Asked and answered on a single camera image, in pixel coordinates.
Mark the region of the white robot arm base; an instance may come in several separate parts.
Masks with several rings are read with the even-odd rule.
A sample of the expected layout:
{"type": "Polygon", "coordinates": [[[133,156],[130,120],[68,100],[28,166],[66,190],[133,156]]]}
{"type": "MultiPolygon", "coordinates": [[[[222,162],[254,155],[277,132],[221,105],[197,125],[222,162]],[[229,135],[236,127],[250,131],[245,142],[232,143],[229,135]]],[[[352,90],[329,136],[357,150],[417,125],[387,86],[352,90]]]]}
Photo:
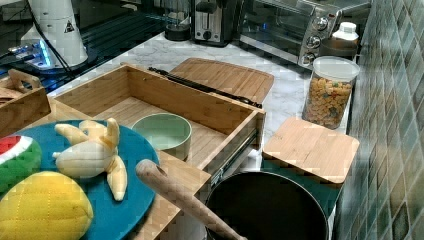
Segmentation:
{"type": "Polygon", "coordinates": [[[21,41],[36,57],[28,64],[39,70],[74,68],[88,59],[74,16],[72,0],[27,0],[33,26],[21,41]]]}

